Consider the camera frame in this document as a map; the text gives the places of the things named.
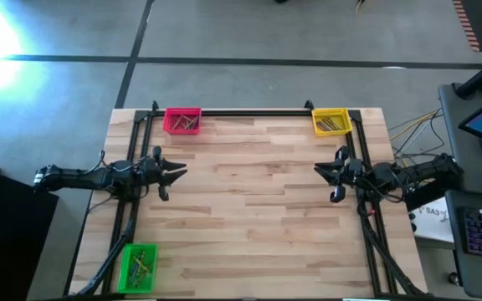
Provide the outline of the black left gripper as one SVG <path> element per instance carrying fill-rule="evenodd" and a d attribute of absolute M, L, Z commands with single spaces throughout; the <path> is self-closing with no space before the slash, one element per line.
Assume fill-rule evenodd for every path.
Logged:
<path fill-rule="evenodd" d="M 144 160 L 154 160 L 156 165 L 161 169 L 162 174 L 158 177 L 157 182 L 151 184 L 157 184 L 160 199 L 164 202 L 168 201 L 169 195 L 167 193 L 166 186 L 171 186 L 177 179 L 184 176 L 187 173 L 187 170 L 180 169 L 185 168 L 187 165 L 185 163 L 170 162 L 166 159 L 164 159 L 162 162 L 162 148 L 160 146 L 154 146 L 152 148 L 151 155 L 146 156 L 142 161 Z M 151 184 L 143 183 L 142 181 L 141 184 L 146 188 L 146 192 L 149 192 L 149 185 Z"/>

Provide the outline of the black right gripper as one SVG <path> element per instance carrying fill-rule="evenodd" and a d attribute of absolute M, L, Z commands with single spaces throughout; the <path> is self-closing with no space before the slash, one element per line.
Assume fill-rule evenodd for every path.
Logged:
<path fill-rule="evenodd" d="M 318 174 L 329 184 L 335 185 L 335 190 L 331 193 L 330 200 L 333 203 L 341 202 L 346 195 L 345 184 L 349 186 L 356 185 L 363 177 L 358 177 L 356 181 L 350 181 L 346 175 L 346 168 L 350 161 L 350 150 L 348 146 L 342 146 L 335 154 L 335 161 L 333 162 L 319 162 L 315 163 L 314 169 Z"/>

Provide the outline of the red plastic basket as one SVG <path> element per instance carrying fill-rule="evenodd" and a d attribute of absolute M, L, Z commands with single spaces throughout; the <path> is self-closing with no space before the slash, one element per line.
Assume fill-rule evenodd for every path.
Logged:
<path fill-rule="evenodd" d="M 179 128 L 174 130 L 172 127 L 182 115 L 189 118 L 198 118 L 198 125 L 194 130 L 189 130 L 186 121 L 183 120 Z M 163 129 L 170 135 L 197 135 L 200 131 L 202 109 L 199 107 L 171 107 L 167 108 L 164 115 Z"/>

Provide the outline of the yellow plastic basket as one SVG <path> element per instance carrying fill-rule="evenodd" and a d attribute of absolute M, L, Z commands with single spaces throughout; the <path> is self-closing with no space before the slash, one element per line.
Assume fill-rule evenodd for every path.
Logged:
<path fill-rule="evenodd" d="M 348 110 L 345 108 L 314 109 L 311 111 L 311 116 L 315 135 L 317 137 L 346 135 L 352 130 L 351 118 Z M 332 116 L 336 116 L 342 120 L 344 127 L 341 128 L 341 130 L 323 131 L 316 125 L 317 122 L 323 123 L 321 121 L 322 119 Z"/>

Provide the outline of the white paper sheet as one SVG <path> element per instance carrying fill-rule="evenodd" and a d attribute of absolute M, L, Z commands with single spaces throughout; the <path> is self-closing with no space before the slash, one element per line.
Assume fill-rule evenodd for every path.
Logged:
<path fill-rule="evenodd" d="M 449 210 L 444 197 L 410 212 L 415 237 L 454 243 Z"/>

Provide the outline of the green plastic basket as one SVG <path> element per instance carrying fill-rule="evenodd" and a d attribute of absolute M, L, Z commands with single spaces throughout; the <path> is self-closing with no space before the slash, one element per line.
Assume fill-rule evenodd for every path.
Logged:
<path fill-rule="evenodd" d="M 147 279 L 146 286 L 140 288 L 138 281 L 141 274 L 132 283 L 129 282 L 129 273 L 136 255 L 143 251 L 145 255 L 141 261 L 150 267 L 153 272 L 152 276 Z M 120 275 L 118 281 L 118 292 L 124 294 L 149 294 L 152 293 L 155 287 L 156 280 L 156 264 L 157 264 L 157 245 L 156 244 L 128 244 L 123 250 L 123 258 L 120 266 Z"/>

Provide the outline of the grey desk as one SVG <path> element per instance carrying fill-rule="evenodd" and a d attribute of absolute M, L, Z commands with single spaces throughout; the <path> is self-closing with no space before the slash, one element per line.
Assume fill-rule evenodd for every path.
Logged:
<path fill-rule="evenodd" d="M 464 170 L 461 188 L 463 191 L 482 193 L 482 150 L 479 137 L 459 128 L 463 120 L 482 108 L 482 91 L 476 92 L 470 99 L 461 99 L 455 94 L 453 85 L 441 85 L 438 96 L 451 150 L 458 165 Z"/>
<path fill-rule="evenodd" d="M 482 298 L 482 256 L 469 254 L 464 250 L 459 217 L 461 208 L 482 209 L 482 194 L 447 191 L 445 199 L 454 236 L 456 265 L 462 286 L 469 296 Z"/>

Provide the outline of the black cabinet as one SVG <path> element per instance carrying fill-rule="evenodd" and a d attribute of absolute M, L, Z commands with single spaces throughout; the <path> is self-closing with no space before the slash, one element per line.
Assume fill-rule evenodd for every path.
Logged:
<path fill-rule="evenodd" d="M 25 301 L 59 198 L 0 173 L 0 301 Z"/>

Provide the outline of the black aluminium rig frame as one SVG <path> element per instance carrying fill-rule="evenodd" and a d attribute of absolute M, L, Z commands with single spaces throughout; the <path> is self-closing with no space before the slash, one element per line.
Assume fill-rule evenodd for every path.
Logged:
<path fill-rule="evenodd" d="M 337 204 L 313 168 L 341 145 L 377 163 L 392 159 L 382 111 L 352 113 L 354 130 L 318 137 L 307 109 L 207 109 L 196 135 L 170 135 L 163 111 L 114 110 L 105 138 L 108 161 L 139 158 L 154 145 L 187 174 L 162 201 L 157 188 L 139 207 L 91 197 L 67 291 L 97 273 L 118 230 L 158 248 L 152 297 L 344 298 L 399 293 L 402 287 L 363 236 L 354 191 Z"/>

